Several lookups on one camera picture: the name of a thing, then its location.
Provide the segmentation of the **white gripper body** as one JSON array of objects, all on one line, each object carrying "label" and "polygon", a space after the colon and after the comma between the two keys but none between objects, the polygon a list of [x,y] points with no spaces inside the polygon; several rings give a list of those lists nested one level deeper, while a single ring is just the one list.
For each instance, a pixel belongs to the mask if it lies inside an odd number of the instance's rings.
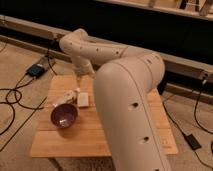
[{"label": "white gripper body", "polygon": [[91,62],[81,56],[72,59],[73,69],[78,76],[93,75],[94,69]]}]

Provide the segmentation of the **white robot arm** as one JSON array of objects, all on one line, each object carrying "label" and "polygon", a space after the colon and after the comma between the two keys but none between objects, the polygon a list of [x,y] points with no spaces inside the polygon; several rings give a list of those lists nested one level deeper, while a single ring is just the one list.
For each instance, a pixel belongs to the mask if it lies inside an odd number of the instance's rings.
[{"label": "white robot arm", "polygon": [[94,100],[116,171],[171,171],[147,99],[164,76],[162,57],[131,45],[93,42],[83,29],[63,36],[59,46],[78,75],[100,66]]}]

